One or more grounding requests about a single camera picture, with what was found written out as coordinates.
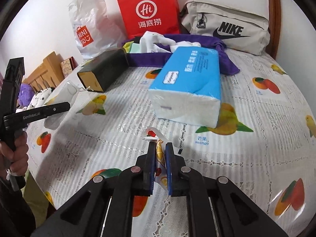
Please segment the dark sleeve forearm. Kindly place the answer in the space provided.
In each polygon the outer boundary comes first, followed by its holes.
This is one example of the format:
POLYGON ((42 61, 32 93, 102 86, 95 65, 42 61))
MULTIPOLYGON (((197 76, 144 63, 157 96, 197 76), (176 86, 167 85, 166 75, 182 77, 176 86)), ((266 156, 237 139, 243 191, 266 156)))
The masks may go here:
POLYGON ((1 179, 1 236, 31 236, 55 212, 31 174, 18 192, 1 179))

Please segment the person's left hand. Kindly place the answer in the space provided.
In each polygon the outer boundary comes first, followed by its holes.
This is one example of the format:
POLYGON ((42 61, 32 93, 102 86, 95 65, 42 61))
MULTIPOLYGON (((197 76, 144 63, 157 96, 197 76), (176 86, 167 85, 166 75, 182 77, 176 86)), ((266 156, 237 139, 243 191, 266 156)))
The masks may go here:
POLYGON ((10 170, 16 176, 24 176, 28 168, 28 145, 25 131, 15 140, 14 145, 16 150, 12 151, 6 143, 1 141, 1 178, 4 180, 7 178, 5 158, 10 161, 10 170))

